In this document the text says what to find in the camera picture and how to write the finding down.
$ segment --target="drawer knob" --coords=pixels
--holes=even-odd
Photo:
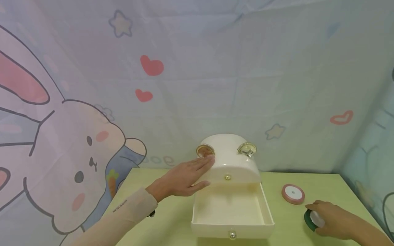
[[[245,142],[238,147],[238,154],[245,155],[251,158],[257,151],[257,148],[251,142]]]
[[[230,231],[230,239],[235,240],[237,238],[237,234],[234,231]]]

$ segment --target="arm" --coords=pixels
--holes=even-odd
[[[153,182],[126,198],[112,213],[104,215],[72,246],[115,246],[123,236],[150,215],[158,203],[169,196],[191,196],[209,185],[194,184],[215,163],[214,156],[181,163]]]
[[[366,221],[360,222],[351,239],[361,246],[393,246],[383,232]]]
[[[316,200],[306,208],[316,211],[325,221],[324,226],[315,231],[321,236],[350,239],[361,246],[394,245],[378,228],[331,202]]]
[[[156,199],[144,188],[122,202],[112,213],[104,215],[72,246],[115,246],[134,226],[158,206]]]

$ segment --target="star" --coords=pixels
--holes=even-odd
[[[117,10],[108,23],[113,27],[113,32],[117,38],[120,38],[124,35],[131,37],[131,27],[133,26],[133,22],[127,18],[122,11]]]
[[[271,127],[271,129],[266,131],[267,140],[271,139],[279,139],[282,136],[282,133],[285,131],[286,127],[280,126],[279,124],[275,124]]]

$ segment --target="hand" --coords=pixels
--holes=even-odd
[[[169,196],[191,196],[210,184],[208,181],[201,181],[193,185],[214,163],[214,155],[181,163],[153,182],[146,190],[157,202]]]
[[[338,239],[354,239],[357,227],[367,223],[360,217],[342,209],[341,207],[316,200],[313,204],[305,206],[307,209],[316,211],[325,221],[322,228],[317,228],[315,232],[321,236],[335,237]]]

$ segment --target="carrot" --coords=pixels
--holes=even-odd
[[[114,169],[110,170],[110,173],[107,174],[107,182],[108,188],[110,190],[111,198],[113,199],[116,194],[116,179],[119,177],[119,174],[115,172]]]

